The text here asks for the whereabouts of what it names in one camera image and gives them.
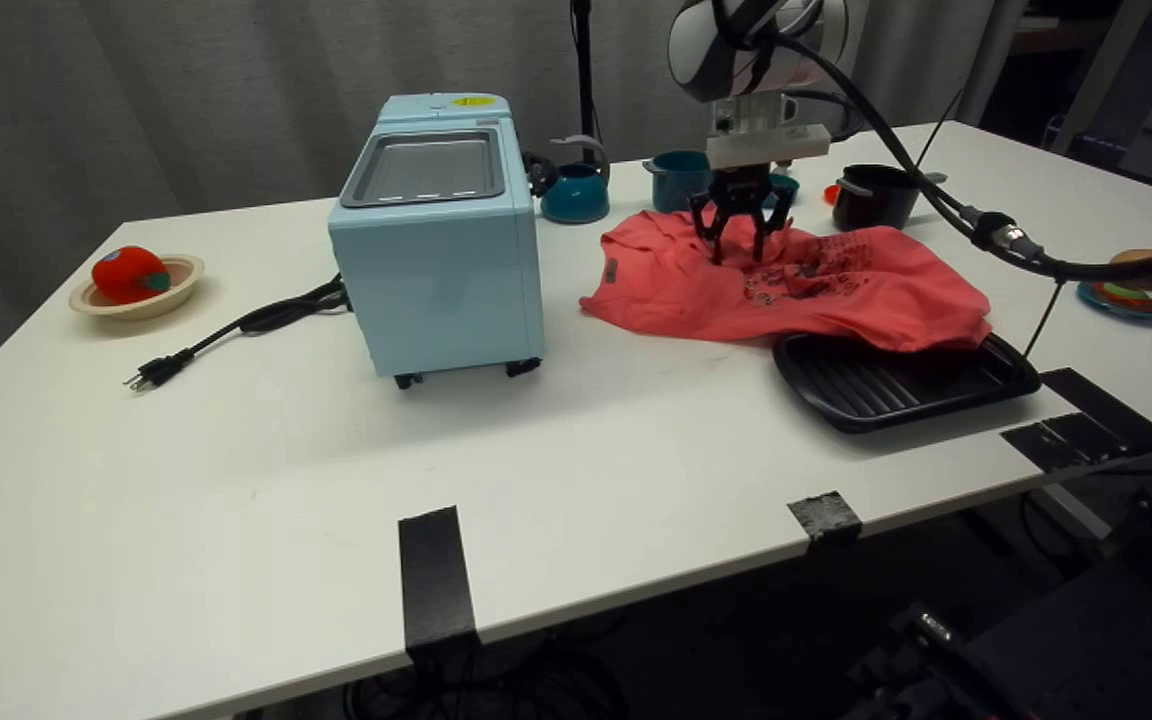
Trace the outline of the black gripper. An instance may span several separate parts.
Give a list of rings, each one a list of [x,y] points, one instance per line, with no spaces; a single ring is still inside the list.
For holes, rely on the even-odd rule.
[[[708,248],[708,258],[718,263],[725,258],[718,212],[755,214],[752,258],[758,263],[767,255],[773,236],[786,220],[786,208],[792,208],[792,181],[773,163],[710,167],[708,186],[691,199],[691,224],[701,245]]]

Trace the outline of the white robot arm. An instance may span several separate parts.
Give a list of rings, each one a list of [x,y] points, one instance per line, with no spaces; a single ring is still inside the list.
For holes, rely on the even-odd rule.
[[[708,108],[708,191],[688,203],[708,258],[725,226],[749,214],[752,255],[785,226],[792,195],[774,163],[822,156],[830,128],[803,113],[822,93],[822,61],[849,42],[849,0],[688,0],[672,16],[666,73]]]

